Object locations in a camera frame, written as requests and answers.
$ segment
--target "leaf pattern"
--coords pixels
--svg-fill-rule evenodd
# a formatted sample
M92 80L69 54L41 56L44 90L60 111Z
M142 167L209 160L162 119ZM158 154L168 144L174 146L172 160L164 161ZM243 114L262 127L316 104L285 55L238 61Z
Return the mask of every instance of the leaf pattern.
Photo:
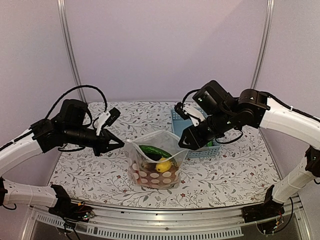
M108 129L121 139L136 139L156 130L171 131L174 102L111 102L121 116ZM89 104L93 118L104 104ZM231 130L221 142L236 138ZM64 152L50 183L64 187L78 200L144 208L215 208L263 201L266 189L279 181L265 143L255 128L245 126L243 137L222 145L210 157L187 158L181 166L180 184L172 189L136 185L127 175L122 149L96 157L90 148Z

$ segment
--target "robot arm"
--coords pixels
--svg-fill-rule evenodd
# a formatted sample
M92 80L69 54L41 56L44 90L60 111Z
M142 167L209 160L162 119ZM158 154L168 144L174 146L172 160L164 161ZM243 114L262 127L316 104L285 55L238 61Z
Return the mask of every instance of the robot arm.
M210 81L192 97L208 115L191 113L182 102L175 111L184 119L197 119L197 124L182 132L179 146L197 150L209 141L224 137L230 129L240 130L248 125L272 129L310 144L305 158L283 180L268 188L264 202L242 209L246 222L258 221L284 213L283 205L290 196L308 182L320 177L320 120L287 106L273 95L254 89L244 90L232 97L216 81Z
M83 125L86 114L92 120L86 103L75 99L65 100L55 117L32 124L16 139L0 148L0 176L25 160L64 144L92 148L95 156L124 146L119 138L103 129L119 117L120 112L116 108L99 116L96 120L97 130L89 129L90 124ZM24 185L0 177L0 206L9 204L46 206L51 214L74 221L86 221L94 215L91 207L84 203L71 203L62 186Z

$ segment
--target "green vegetable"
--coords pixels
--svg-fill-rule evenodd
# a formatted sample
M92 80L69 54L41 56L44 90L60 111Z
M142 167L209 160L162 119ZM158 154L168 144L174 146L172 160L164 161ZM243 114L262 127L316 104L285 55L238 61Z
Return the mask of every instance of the green vegetable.
M166 159L172 157L170 153L155 146L139 145L139 147L142 150L142 152L144 152L145 154L156 154Z
M210 141L210 142L208 142L208 143L206 144L207 147L212 147L213 145L214 145L214 143L213 143L212 141Z

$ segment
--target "vertical metal pole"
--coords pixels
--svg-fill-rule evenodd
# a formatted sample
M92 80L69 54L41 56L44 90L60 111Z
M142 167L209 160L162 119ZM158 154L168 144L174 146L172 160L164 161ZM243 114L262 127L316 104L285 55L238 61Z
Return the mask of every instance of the vertical metal pole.
M258 84L259 75L261 72L262 64L264 61L264 56L265 56L266 49L267 49L267 43L268 43L269 33L270 33L270 29L271 29L272 16L274 13L274 5L275 5L275 0L268 0L267 7L266 7L265 22L264 22L261 46L260 46L259 55L258 55L258 58L256 61L254 73L253 73L253 79L251 82L252 89L255 89Z
M58 4L58 11L60 16L60 23L62 28L62 34L64 38L65 48L67 51L67 55L69 58L71 71L74 79L74 83L76 86L82 85L81 79L78 72L78 67L74 55L74 50L72 48L71 39L70 39L70 33L69 33L69 27L68 27L68 21L67 21L67 13L66 13L66 7L65 7L65 0L57 0ZM80 88L77 90L79 94L79 98L83 102L87 102L85 92L83 88Z

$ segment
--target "white table surface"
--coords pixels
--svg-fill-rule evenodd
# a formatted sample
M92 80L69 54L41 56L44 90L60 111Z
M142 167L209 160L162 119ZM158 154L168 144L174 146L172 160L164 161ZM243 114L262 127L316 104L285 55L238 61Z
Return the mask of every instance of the white table surface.
M112 102L108 109L118 108L121 116L108 129L123 140L156 130L171 131L174 104ZM90 103L89 109L95 118L104 105ZM131 207L214 208L261 202L264 190L280 179L259 131L244 127L243 132L239 141L222 145L215 156L185 159L175 189L136 185L127 175L123 149L100 157L89 148L62 153L50 183L63 186L74 199ZM233 139L237 134L230 131L227 137Z

